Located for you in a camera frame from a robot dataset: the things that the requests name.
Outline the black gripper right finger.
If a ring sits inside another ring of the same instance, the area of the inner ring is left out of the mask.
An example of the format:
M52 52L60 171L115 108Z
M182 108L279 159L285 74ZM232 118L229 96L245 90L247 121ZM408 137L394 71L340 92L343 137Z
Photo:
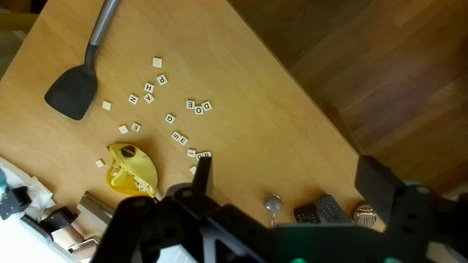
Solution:
M389 219L403 182L372 156L359 156L353 185L381 219Z

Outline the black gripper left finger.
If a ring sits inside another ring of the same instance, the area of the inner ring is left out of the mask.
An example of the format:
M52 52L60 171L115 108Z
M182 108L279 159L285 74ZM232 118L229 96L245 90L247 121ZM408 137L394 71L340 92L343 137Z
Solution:
M204 196L212 194L212 158L210 156L201 156L197 162L196 174L193 177L191 185L203 193Z

